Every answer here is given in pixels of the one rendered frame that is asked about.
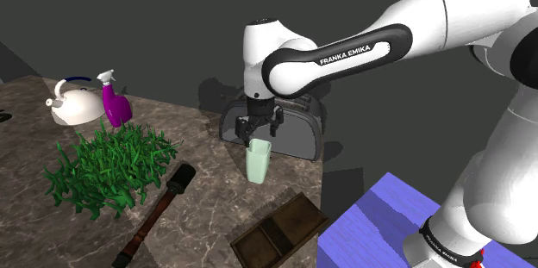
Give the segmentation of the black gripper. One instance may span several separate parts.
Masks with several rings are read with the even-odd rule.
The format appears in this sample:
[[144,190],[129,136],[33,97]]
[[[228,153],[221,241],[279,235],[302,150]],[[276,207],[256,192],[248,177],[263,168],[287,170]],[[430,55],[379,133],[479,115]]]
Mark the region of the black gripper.
[[273,98],[247,98],[247,116],[237,116],[235,119],[235,134],[245,146],[249,146],[252,127],[270,124],[270,135],[275,137],[279,126],[284,122],[284,110],[275,107]]

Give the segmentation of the pale green cup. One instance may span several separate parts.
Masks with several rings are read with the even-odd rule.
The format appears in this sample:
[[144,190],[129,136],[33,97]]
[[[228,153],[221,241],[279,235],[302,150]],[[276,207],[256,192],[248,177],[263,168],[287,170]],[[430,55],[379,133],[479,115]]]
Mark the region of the pale green cup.
[[272,144],[267,140],[251,139],[246,150],[247,180],[262,184],[271,158]]

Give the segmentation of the grey toaster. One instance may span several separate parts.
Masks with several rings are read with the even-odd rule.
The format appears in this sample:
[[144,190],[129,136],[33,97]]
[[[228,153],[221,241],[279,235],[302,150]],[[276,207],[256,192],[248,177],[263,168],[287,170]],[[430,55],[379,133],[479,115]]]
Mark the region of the grey toaster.
[[[270,135],[270,124],[252,127],[251,139],[270,141],[275,153],[316,161],[322,154],[325,112],[320,101],[309,94],[296,99],[274,99],[275,107],[284,110],[284,122],[275,137]],[[235,119],[247,116],[247,96],[241,93],[228,103],[219,123],[221,140],[244,145],[235,134]]]

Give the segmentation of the brown wooden tray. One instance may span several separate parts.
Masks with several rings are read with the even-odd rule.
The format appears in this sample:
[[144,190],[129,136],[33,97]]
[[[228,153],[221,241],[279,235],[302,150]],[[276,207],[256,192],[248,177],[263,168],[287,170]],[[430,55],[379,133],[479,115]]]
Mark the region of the brown wooden tray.
[[229,244],[242,268],[279,268],[327,223],[328,217],[300,192]]

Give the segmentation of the black and brown pepper mill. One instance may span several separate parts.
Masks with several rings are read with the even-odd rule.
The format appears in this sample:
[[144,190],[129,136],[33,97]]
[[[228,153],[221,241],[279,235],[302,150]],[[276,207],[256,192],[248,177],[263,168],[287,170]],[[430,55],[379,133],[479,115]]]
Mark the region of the black and brown pepper mill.
[[134,234],[133,238],[116,255],[115,260],[111,264],[113,268],[126,268],[128,266],[148,233],[151,231],[153,225],[169,207],[175,196],[185,193],[186,188],[191,183],[196,173],[196,169],[189,164],[182,164],[177,168],[172,177],[166,182],[165,194],[158,202],[156,202],[153,211]]

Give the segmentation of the purple spray bottle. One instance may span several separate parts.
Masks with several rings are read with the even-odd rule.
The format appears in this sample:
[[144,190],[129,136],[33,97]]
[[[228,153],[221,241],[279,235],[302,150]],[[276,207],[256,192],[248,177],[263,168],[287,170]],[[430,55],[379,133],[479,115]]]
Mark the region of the purple spray bottle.
[[113,73],[113,69],[102,72],[97,76],[97,79],[103,85],[102,99],[105,114],[110,124],[114,128],[119,128],[122,124],[129,122],[133,115],[128,99],[114,92],[112,85],[112,81],[114,80]]

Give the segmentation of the green leafy plant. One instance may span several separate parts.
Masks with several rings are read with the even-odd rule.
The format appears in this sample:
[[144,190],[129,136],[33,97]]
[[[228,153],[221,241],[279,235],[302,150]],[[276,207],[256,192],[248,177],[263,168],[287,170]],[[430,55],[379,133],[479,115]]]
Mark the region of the green leafy plant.
[[119,218],[124,209],[142,205],[147,187],[161,186],[167,166],[183,144],[171,142],[149,125],[132,122],[123,123],[116,132],[101,128],[91,140],[77,136],[71,153],[57,146],[57,170],[43,169],[43,177],[50,182],[45,194],[56,207],[70,203],[77,214],[90,211],[92,221],[104,208],[113,209]]

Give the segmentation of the white kettle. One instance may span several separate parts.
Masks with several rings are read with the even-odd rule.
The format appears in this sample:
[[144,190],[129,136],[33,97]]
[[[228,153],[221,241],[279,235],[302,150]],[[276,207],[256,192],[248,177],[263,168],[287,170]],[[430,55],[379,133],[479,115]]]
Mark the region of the white kettle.
[[77,126],[95,121],[105,114],[102,98],[86,89],[61,91],[62,86],[71,81],[91,81],[87,77],[69,77],[54,86],[55,98],[48,98],[46,106],[51,108],[54,121],[61,126]]

